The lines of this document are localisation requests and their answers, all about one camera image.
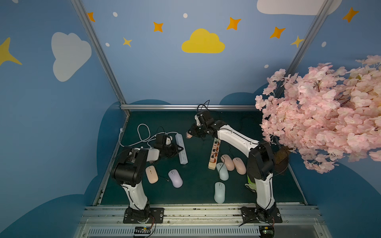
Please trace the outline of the purple wireless mouse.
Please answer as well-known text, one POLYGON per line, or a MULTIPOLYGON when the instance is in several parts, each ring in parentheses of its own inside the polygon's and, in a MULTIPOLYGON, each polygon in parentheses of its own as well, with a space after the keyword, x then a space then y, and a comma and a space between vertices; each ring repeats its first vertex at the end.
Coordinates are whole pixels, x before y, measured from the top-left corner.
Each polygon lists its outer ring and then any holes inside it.
POLYGON ((176 169, 171 170, 168 173, 168 176, 169 176, 169 178, 170 178, 170 180, 172 182, 172 185, 175 188, 180 188, 183 185, 183 180, 182 180, 179 172, 176 169))

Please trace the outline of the white power strip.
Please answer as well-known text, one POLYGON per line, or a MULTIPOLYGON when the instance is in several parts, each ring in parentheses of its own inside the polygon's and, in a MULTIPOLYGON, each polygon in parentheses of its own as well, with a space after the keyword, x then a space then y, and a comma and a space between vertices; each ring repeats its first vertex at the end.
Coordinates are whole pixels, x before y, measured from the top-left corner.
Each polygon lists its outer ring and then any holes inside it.
POLYGON ((183 140, 183 136, 179 133, 175 135, 176 143, 179 149, 179 161, 181 165, 186 165, 188 163, 188 158, 185 150, 185 144, 183 140))

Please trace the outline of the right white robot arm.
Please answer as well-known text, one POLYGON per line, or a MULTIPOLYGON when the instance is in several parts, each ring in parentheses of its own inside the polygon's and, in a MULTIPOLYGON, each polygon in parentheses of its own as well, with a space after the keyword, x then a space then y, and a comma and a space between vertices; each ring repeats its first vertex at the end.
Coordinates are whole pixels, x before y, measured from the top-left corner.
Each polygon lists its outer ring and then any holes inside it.
POLYGON ((274 155, 269 143, 260 143, 236 131, 222 120, 212 118, 209 111, 201 111, 195 116, 188 134, 203 138, 211 135, 240 150, 247 158, 246 174, 257 186, 257 209, 270 212, 276 207, 273 193, 274 155))

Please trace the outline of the light green wireless mouse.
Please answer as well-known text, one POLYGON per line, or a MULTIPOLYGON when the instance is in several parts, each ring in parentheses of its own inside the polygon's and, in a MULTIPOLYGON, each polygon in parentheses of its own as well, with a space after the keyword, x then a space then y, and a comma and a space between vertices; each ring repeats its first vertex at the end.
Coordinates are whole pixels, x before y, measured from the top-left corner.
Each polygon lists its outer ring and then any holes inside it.
POLYGON ((215 192, 214 192, 214 200, 216 203, 224 203, 225 201, 225 184, 222 182, 215 183, 215 192))

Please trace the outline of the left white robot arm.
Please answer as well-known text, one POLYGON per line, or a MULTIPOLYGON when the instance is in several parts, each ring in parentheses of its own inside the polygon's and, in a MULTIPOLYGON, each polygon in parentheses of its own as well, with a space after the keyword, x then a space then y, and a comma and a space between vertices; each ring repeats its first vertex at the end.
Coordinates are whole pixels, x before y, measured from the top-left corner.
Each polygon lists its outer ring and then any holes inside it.
POLYGON ((146 164, 162 158, 185 156, 184 138, 176 133, 174 137, 167 133, 155 136, 152 148, 136 148, 126 146, 116 156, 110 175, 126 192, 132 211, 143 211, 149 208, 148 198, 144 193, 142 180, 146 171, 146 164))

